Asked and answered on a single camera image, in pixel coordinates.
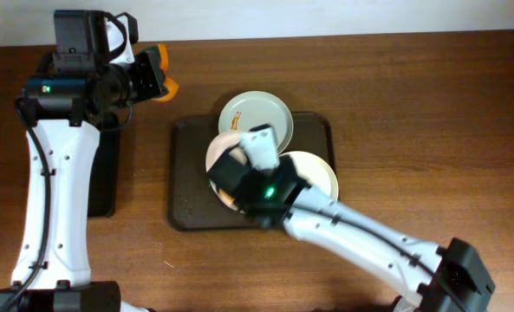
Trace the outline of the green and orange sponge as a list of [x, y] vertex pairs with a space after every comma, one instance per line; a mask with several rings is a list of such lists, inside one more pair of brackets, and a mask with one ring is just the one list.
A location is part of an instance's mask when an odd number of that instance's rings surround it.
[[159, 102], [170, 101], [176, 93], [178, 93], [179, 84], [166, 73], [169, 68], [166, 45], [164, 43], [158, 43], [157, 45], [146, 48], [145, 52], [151, 56], [153, 64], [157, 67], [154, 73], [160, 91], [153, 99]]

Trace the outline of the white plate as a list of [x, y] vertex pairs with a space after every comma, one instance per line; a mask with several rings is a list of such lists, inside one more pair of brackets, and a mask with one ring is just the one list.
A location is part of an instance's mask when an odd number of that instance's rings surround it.
[[[238, 146], [241, 136], [242, 134], [240, 132], [226, 132], [215, 137], [206, 151], [205, 170], [208, 172], [224, 152], [228, 152], [234, 159], [240, 161], [244, 165], [247, 165], [247, 157], [245, 156], [244, 151]], [[226, 207], [233, 211], [238, 211], [238, 208], [234, 205], [234, 198], [218, 189], [216, 184], [212, 181], [210, 181], [210, 186], [219, 200]]]
[[306, 179], [311, 185], [333, 199], [338, 199], [339, 184], [334, 170], [327, 161], [313, 153], [303, 151], [286, 152], [279, 156], [280, 159], [291, 158], [297, 174]]

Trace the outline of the pale green plate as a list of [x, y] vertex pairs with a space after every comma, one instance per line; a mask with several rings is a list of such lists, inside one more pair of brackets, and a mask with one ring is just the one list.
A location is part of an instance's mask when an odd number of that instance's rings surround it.
[[270, 124], [277, 137], [277, 151], [283, 152], [293, 135], [294, 121], [286, 104], [273, 94], [248, 91], [234, 96], [218, 118], [218, 132], [248, 132], [253, 127]]

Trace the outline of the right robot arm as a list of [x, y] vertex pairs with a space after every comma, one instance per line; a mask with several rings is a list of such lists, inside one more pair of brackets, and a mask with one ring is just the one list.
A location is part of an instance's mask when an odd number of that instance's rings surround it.
[[379, 223], [312, 185], [290, 156], [228, 148], [207, 174], [246, 217], [333, 252], [419, 311], [488, 309], [495, 283], [472, 245], [455, 237], [443, 247]]

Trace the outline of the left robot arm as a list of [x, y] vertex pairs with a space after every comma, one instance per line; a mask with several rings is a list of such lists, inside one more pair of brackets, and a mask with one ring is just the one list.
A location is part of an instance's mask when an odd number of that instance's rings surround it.
[[115, 281], [95, 282], [88, 261], [91, 176], [101, 136], [119, 129], [118, 109], [169, 101], [163, 44], [133, 52], [136, 19], [104, 10], [57, 10], [56, 49], [16, 98], [29, 144], [29, 190], [21, 251], [0, 311], [115, 311], [132, 305]]

